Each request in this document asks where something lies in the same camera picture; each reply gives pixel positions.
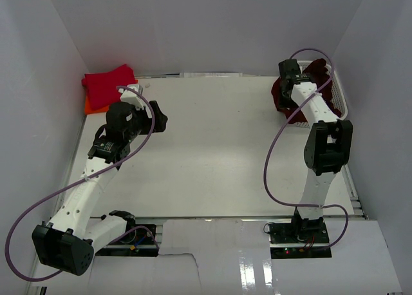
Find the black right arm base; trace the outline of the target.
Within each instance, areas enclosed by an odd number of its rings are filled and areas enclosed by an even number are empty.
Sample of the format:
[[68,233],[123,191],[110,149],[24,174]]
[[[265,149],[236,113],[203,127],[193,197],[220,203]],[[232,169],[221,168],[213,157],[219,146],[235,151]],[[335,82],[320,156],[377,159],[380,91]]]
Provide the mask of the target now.
[[270,255],[273,260],[297,260],[331,258],[328,247],[330,239],[326,224],[319,231],[303,234],[294,233],[291,223],[267,222],[263,232],[269,236]]

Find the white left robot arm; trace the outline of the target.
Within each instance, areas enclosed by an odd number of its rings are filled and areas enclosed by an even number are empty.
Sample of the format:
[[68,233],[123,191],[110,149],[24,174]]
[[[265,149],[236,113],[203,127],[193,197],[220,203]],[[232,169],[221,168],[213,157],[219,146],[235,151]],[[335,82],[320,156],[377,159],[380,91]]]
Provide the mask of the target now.
[[75,186],[62,207],[32,233],[39,261],[76,276],[83,275],[96,250],[125,233],[131,226],[130,213],[113,211],[110,217],[88,227],[88,221],[106,186],[120,170],[120,161],[130,154],[130,145],[139,135],[162,133],[167,116],[157,101],[149,101],[154,116],[145,107],[116,102],[106,112],[106,123],[98,128],[83,170],[84,181]]

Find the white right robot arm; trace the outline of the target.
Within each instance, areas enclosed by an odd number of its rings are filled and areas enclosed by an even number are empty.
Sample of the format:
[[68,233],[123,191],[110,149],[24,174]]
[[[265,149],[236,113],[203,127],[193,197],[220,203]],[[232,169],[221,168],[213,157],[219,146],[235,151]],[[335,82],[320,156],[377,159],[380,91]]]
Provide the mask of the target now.
[[279,63],[280,106],[299,106],[310,126],[304,147],[308,168],[299,205],[292,217],[292,234],[307,240],[321,232],[323,206],[330,185],[350,157],[353,125],[341,120],[327,105],[311,76],[303,73],[296,59]]

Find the dark red t-shirt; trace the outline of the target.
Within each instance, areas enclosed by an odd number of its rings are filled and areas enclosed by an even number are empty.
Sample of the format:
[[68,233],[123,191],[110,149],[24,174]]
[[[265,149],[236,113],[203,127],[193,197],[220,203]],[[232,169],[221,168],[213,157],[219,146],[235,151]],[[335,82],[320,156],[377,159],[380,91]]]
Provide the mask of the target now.
[[[309,74],[312,81],[315,81],[317,87],[323,85],[329,78],[329,71],[326,66],[325,59],[316,59],[312,61],[306,68],[303,69],[303,73]],[[291,114],[297,109],[297,106],[293,106],[292,108],[283,108],[280,105],[281,97],[280,97],[280,84],[281,79],[278,78],[272,86],[271,94],[274,100],[274,104],[276,110],[281,112],[286,119],[291,116]],[[322,96],[325,102],[327,103],[328,107],[339,117],[342,117],[342,111],[339,108],[335,107],[335,104],[332,101],[333,93],[332,93],[333,81],[331,81],[322,91]],[[302,111],[300,111],[290,122],[289,124],[297,124],[297,125],[305,125],[307,124],[307,120],[303,115]]]

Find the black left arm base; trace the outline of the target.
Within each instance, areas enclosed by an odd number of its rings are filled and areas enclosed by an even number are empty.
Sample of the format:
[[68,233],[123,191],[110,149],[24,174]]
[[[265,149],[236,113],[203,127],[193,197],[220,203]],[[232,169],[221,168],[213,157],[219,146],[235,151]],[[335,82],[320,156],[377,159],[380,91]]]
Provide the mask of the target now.
[[158,249],[148,231],[137,229],[114,244],[102,248],[96,256],[157,257]]

